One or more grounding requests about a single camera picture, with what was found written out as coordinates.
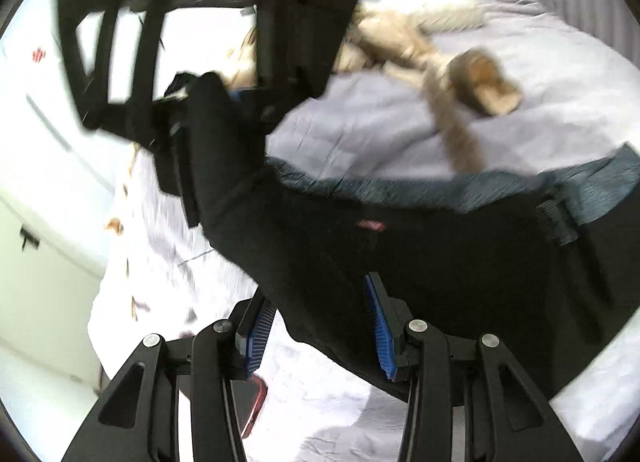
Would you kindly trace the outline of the black pants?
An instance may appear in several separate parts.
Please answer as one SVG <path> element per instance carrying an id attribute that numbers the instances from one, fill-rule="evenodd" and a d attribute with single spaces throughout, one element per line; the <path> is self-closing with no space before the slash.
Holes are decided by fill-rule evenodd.
<path id="1" fill-rule="evenodd" d="M 444 333 L 498 335 L 547 396 L 604 352 L 639 306 L 639 186 L 567 245 L 542 196 L 472 211 L 384 208 L 288 188 L 264 174 L 220 219 L 210 245 L 277 306 L 288 333 L 388 390 L 366 274 Z"/>

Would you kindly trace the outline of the cream striped brown-trimmed blanket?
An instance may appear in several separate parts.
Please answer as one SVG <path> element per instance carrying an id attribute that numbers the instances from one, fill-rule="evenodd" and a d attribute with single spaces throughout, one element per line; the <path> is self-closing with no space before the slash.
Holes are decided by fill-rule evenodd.
<path id="1" fill-rule="evenodd" d="M 500 62 L 482 48 L 457 55 L 441 52 L 430 31 L 477 29 L 478 7 L 423 14 L 359 5 L 334 61 L 337 74 L 380 69 L 419 89 L 434 116 L 446 156 L 457 173 L 479 173 L 484 152 L 469 124 L 459 115 L 464 104 L 485 118 L 505 116 L 521 104 L 523 93 L 504 74 Z"/>

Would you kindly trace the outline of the red phone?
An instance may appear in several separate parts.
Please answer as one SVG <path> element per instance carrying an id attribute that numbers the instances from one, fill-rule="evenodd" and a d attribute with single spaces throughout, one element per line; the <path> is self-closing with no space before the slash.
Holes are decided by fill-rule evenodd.
<path id="1" fill-rule="evenodd" d="M 252 375 L 246 381 L 233 381 L 232 390 L 239 431 L 241 438 L 246 439 L 262 411 L 268 386 L 259 375 Z"/>

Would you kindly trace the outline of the white wardrobe door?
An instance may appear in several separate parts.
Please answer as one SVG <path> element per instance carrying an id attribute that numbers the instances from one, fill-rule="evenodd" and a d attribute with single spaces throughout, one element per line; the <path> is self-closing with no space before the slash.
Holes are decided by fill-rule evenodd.
<path id="1" fill-rule="evenodd" d="M 40 239 L 21 250 L 21 226 Z M 88 321 L 104 266 L 67 243 L 33 211 L 1 193 L 1 341 L 40 366 L 92 388 L 102 364 Z"/>

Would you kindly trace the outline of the lavender plush bedspread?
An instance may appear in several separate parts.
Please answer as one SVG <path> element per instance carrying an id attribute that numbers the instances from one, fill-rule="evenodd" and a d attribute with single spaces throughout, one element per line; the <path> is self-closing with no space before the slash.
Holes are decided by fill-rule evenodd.
<path id="1" fill-rule="evenodd" d="M 413 0 L 375 0 L 408 4 Z M 510 115 L 482 120 L 462 109 L 485 152 L 489 180 L 541 185 L 587 179 L 610 214 L 639 183 L 639 72 L 616 50 L 544 9 L 538 0 L 475 0 L 482 28 L 442 34 L 446 52 L 483 46 L 520 84 Z M 270 158 L 314 188 L 340 180 L 364 194 L 448 184 L 452 173 L 418 80 L 397 72 L 346 73 L 288 115 L 267 140 Z M 131 151 L 111 220 L 116 230 L 88 322 L 91 345 L 114 376 L 150 333 L 168 340 L 201 331 L 251 296 L 255 281 L 189 228 L 175 196 L 160 190 L 149 152 Z M 273 396 L 248 444 L 273 456 L 278 425 L 299 461 L 386 461 L 399 445 L 404 406 L 274 328 L 262 365 Z M 588 461 L 608 461 L 639 414 L 639 319 L 630 316 L 553 409 Z"/>

